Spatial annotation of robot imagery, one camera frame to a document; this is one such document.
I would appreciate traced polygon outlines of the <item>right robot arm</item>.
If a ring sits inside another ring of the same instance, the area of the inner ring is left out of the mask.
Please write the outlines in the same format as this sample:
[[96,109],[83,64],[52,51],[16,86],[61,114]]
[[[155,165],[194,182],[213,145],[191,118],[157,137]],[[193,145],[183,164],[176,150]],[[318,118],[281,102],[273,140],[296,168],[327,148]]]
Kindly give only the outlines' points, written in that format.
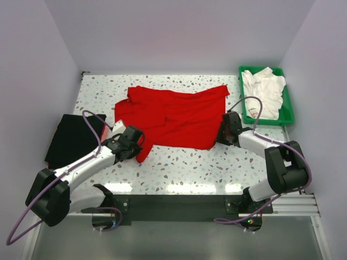
[[228,213],[253,213],[265,209],[272,198],[299,191],[312,181],[310,167],[296,141],[281,142],[242,127],[237,112],[222,116],[216,141],[249,150],[265,159],[266,178],[246,187],[242,195],[225,199]]

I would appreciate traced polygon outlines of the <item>red t-shirt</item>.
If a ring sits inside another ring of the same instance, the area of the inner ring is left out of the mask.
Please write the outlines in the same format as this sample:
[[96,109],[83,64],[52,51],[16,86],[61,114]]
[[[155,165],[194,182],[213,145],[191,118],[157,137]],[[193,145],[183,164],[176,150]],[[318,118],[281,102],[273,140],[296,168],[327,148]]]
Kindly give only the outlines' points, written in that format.
[[115,104],[115,120],[135,126],[145,134],[142,163],[154,145],[211,149],[216,142],[222,115],[226,111],[227,86],[198,93],[130,87],[127,99]]

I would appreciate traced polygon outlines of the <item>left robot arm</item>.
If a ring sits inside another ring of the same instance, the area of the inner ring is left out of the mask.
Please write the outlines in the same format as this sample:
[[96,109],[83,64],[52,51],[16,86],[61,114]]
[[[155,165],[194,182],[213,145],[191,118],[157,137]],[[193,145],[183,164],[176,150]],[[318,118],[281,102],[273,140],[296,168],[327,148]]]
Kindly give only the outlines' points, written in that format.
[[115,212],[113,193],[101,184],[76,191],[87,179],[142,150],[144,133],[133,126],[106,139],[91,153],[65,167],[39,171],[25,204],[40,220],[52,227],[72,212],[84,209]]

